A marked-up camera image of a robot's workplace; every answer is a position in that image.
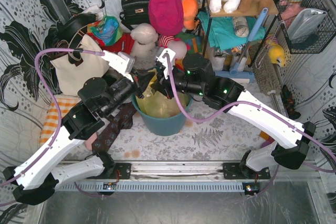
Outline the yellow trash bag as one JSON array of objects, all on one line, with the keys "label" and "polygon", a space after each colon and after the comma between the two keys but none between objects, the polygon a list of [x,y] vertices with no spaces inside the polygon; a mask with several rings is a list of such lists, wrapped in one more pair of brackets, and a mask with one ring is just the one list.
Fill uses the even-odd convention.
[{"label": "yellow trash bag", "polygon": [[157,80],[156,69],[148,70],[154,72],[154,77],[150,80],[146,90],[143,92],[144,98],[135,97],[141,112],[154,118],[170,118],[178,115],[181,110],[176,103],[176,99],[168,99],[162,93],[155,91],[151,85]]}]

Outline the teal trash bin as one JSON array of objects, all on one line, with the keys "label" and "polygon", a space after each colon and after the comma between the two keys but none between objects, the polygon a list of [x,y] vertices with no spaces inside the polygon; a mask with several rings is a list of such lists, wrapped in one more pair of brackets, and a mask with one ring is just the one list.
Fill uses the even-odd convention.
[{"label": "teal trash bin", "polygon": [[136,95],[133,95],[131,98],[132,104],[139,112],[145,126],[151,133],[158,136],[171,136],[177,134],[182,129],[186,122],[186,117],[182,112],[170,118],[154,118],[141,112],[135,97]]}]

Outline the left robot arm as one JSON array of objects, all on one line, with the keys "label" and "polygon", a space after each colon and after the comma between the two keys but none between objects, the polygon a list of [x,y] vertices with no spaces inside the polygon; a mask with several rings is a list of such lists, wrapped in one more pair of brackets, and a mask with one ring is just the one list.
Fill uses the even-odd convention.
[{"label": "left robot arm", "polygon": [[108,118],[127,98],[141,96],[146,90],[153,71],[132,70],[112,85],[103,78],[91,78],[78,91],[81,98],[62,118],[61,127],[27,161],[4,169],[7,182],[15,185],[16,202],[38,205],[49,199],[60,187],[81,179],[110,177],[116,163],[106,151],[67,166],[59,166],[75,147],[83,144],[104,126]]}]

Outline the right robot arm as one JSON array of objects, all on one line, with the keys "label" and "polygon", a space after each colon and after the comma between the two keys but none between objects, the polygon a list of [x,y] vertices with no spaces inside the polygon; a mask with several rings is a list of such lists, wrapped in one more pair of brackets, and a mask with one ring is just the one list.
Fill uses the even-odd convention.
[{"label": "right robot arm", "polygon": [[173,67],[174,51],[161,48],[156,55],[157,80],[152,88],[171,99],[178,92],[197,95],[210,108],[241,118],[268,134],[273,142],[247,151],[239,168],[244,175],[271,165],[298,169],[305,161],[315,126],[289,119],[266,106],[236,81],[216,76],[211,62],[200,54],[185,57],[184,71]]}]

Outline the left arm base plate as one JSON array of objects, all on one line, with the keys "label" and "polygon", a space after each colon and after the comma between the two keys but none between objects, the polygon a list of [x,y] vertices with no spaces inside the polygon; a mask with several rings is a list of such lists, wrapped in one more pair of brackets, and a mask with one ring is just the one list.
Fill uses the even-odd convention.
[{"label": "left arm base plate", "polygon": [[131,163],[116,163],[114,168],[112,169],[104,169],[102,174],[98,177],[100,179],[121,179],[127,180],[130,179],[131,175]]}]

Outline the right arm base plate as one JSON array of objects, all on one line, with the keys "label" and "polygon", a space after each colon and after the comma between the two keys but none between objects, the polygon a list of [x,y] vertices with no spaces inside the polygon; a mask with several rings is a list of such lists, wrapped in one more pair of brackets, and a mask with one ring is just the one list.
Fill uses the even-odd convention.
[{"label": "right arm base plate", "polygon": [[239,162],[222,163],[223,175],[228,180],[247,180],[247,179],[270,179],[270,171],[268,167],[261,171],[254,171],[246,166],[240,167]]}]

